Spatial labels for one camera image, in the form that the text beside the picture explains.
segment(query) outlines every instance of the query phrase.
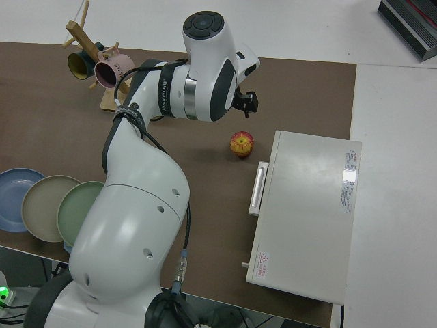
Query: green plate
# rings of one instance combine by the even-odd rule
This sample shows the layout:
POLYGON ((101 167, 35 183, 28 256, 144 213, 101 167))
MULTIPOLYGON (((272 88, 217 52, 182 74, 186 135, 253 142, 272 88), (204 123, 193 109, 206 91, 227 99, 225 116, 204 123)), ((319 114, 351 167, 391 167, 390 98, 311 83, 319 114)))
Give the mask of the green plate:
POLYGON ((57 227, 67 246, 73 246, 88 211, 103 188, 103 183, 78 184, 63 198, 57 211, 57 227))

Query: blue plate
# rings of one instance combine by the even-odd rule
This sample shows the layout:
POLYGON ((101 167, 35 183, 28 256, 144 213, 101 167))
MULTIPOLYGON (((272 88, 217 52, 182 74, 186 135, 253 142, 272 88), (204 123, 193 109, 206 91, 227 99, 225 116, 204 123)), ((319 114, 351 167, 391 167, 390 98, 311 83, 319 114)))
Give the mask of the blue plate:
POLYGON ((0 173, 0 229, 27 231, 21 217, 21 204, 30 187, 43 177, 32 169, 10 169, 0 173))
POLYGON ((73 246, 69 246, 65 241, 64 241, 64 249, 67 253, 71 254, 72 250, 73 250, 73 246))

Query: connector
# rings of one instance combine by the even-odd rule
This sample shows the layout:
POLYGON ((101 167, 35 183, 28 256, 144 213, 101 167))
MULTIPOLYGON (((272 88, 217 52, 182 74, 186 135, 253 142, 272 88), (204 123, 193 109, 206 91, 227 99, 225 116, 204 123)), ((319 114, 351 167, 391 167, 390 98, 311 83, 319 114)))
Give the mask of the connector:
POLYGON ((11 306, 14 298, 15 292, 7 286, 0 286, 0 318, 3 318, 8 312, 8 309, 2 305, 11 306))
POLYGON ((176 267, 175 278, 173 281, 173 286, 171 288, 172 294, 180 293, 182 283, 184 282, 185 279, 186 267, 188 265, 188 262, 186 260, 187 255, 188 252, 185 249, 180 252, 180 259, 178 262, 178 266, 176 267))

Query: plate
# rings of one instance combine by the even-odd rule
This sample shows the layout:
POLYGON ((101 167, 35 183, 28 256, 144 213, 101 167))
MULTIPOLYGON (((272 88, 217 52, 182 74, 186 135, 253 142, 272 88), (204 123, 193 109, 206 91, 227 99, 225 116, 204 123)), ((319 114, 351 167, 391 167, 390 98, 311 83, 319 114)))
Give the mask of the plate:
POLYGON ((48 176, 35 183, 21 206, 28 231, 42 241, 63 241, 57 229, 57 210, 66 193, 79 183, 70 176, 48 176))
POLYGON ((32 169, 9 169, 0 173, 0 229, 27 231, 21 217, 21 203, 26 192, 44 175, 32 169))
POLYGON ((73 247, 72 246, 68 246, 67 243, 64 241, 64 249, 67 253, 71 254, 73 247))
POLYGON ((84 182, 64 196, 57 211, 57 227, 68 246, 74 245, 82 223, 103 185, 97 181, 84 182))

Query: white table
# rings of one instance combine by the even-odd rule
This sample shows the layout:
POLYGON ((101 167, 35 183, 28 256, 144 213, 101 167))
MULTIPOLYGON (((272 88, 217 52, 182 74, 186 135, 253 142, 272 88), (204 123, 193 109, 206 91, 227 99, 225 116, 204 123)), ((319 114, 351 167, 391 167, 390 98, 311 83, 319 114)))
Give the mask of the white table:
MULTIPOLYGON (((81 2, 3 0, 0 41, 60 44, 81 2)), ((103 44, 185 51, 185 18, 216 10, 260 57, 358 63, 350 137, 363 143, 363 158, 345 327, 434 327, 437 57, 419 62, 378 16, 378 4, 91 0, 85 30, 103 44)))

